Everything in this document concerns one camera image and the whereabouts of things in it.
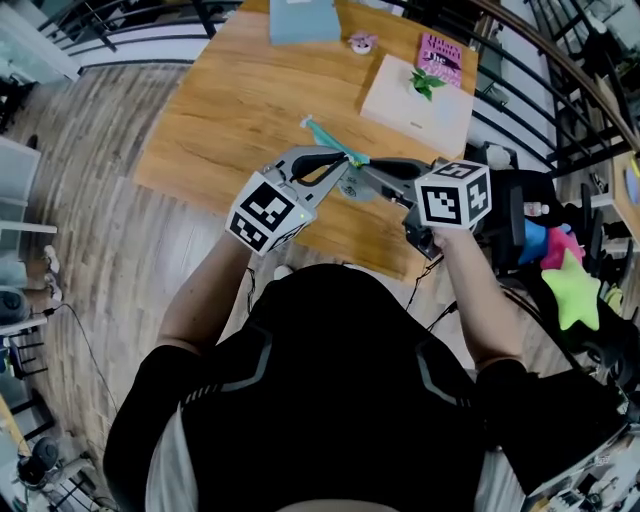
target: pink book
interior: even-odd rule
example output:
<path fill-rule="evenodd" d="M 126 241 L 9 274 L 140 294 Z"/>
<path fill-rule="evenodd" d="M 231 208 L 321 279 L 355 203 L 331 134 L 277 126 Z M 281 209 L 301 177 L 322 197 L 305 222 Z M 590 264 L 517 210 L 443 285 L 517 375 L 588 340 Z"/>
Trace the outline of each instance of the pink book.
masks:
<path fill-rule="evenodd" d="M 422 34 L 417 67 L 428 75 L 434 75 L 448 84 L 460 87 L 462 80 L 462 50 L 432 34 Z"/>

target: metal railing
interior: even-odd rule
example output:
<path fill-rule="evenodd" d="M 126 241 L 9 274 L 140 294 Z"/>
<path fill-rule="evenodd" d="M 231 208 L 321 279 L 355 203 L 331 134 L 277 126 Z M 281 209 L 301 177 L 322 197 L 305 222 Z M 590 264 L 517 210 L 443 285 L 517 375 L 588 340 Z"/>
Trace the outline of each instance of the metal railing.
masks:
<path fill-rule="evenodd" d="M 241 3 L 239 0 L 191 0 L 131 10 L 126 0 L 114 0 L 96 8 L 89 6 L 88 1 L 75 1 L 40 27 L 41 31 L 48 30 L 47 37 L 71 56 L 104 47 L 115 52 L 119 45 L 141 41 L 211 38 L 216 33 L 215 24 L 224 23 L 225 13 L 237 8 Z M 531 137 L 522 140 L 511 130 L 505 129 L 481 112 L 474 111 L 473 116 L 527 151 L 554 176 L 584 169 L 629 150 L 636 155 L 639 154 L 637 119 L 629 114 L 624 92 L 611 59 L 606 52 L 603 52 L 601 61 L 608 71 L 606 74 L 615 93 L 619 110 L 605 98 L 593 77 L 588 76 L 571 58 L 573 50 L 582 50 L 588 38 L 598 37 L 577 0 L 525 0 L 530 2 L 537 28 L 494 3 L 493 0 L 464 0 L 456 3 L 458 7 L 456 12 L 448 9 L 444 0 L 386 1 L 403 7 L 404 17 L 434 27 L 465 45 L 473 45 L 481 55 L 485 51 L 494 52 L 501 59 L 524 72 L 552 97 L 553 111 L 549 112 L 534 99 L 529 98 L 524 91 L 504 79 L 500 73 L 485 66 L 482 61 L 478 67 L 479 76 L 485 77 L 507 91 L 510 96 L 520 100 L 529 111 L 526 115 L 523 112 L 518 114 L 510 108 L 508 103 L 499 101 L 485 89 L 476 89 L 476 97 L 518 123 Z M 120 11 L 124 11 L 124 14 L 114 16 L 114 8 L 119 8 Z M 179 17 L 169 21 L 149 19 L 155 15 L 170 12 L 177 13 Z M 120 26 L 116 25 L 117 22 L 132 18 L 137 23 L 132 23 L 131 26 L 123 26 L 126 25 L 124 23 Z M 201 23 L 205 33 L 161 35 L 127 40 L 114 40 L 113 37 L 144 28 L 185 23 Z M 503 48 L 495 39 L 487 36 L 489 34 L 487 27 L 492 24 L 508 27 L 537 48 L 539 53 L 546 57 L 550 79 L 547 80 L 538 74 L 530 67 L 530 63 L 523 62 Z M 483 27 L 482 34 L 478 30 L 480 26 Z M 568 37 L 570 32 L 575 32 L 572 41 Z M 583 37 L 583 33 L 588 34 L 587 39 Z M 85 43 L 91 39 L 96 45 L 87 47 Z M 535 121 L 536 117 L 542 118 L 553 126 L 556 133 L 555 140 L 535 127 L 540 126 L 540 122 Z M 611 141 L 616 137 L 620 137 L 621 141 L 612 144 Z M 532 147 L 531 141 L 534 139 L 542 142 L 542 145 L 535 144 L 537 149 Z"/>

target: green star plush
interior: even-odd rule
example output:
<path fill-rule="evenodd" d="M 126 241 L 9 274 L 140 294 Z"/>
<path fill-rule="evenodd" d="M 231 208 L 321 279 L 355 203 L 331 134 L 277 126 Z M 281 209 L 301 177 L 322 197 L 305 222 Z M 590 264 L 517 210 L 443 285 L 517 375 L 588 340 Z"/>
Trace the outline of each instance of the green star plush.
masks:
<path fill-rule="evenodd" d="M 562 267 L 559 270 L 543 270 L 542 279 L 549 285 L 558 303 L 561 330 L 566 331 L 578 320 L 589 329 L 600 329 L 600 281 L 587 274 L 569 249 L 564 251 Z"/>

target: light blue box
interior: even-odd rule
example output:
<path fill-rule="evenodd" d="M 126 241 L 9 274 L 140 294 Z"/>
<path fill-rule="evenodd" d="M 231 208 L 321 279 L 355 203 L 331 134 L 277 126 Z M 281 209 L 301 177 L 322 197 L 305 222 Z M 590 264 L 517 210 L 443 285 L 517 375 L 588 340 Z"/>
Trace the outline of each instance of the light blue box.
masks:
<path fill-rule="evenodd" d="M 340 41 L 333 0 L 270 0 L 269 14 L 271 44 Z"/>

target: green plant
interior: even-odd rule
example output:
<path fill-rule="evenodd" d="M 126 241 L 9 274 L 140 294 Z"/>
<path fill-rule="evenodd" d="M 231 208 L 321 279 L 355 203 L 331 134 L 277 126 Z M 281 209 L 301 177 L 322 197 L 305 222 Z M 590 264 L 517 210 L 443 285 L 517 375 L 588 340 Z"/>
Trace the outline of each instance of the green plant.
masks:
<path fill-rule="evenodd" d="M 440 80 L 437 76 L 427 75 L 424 69 L 414 68 L 411 75 L 412 76 L 409 81 L 413 84 L 413 88 L 429 101 L 431 101 L 432 97 L 432 88 L 446 85 L 446 83 Z"/>

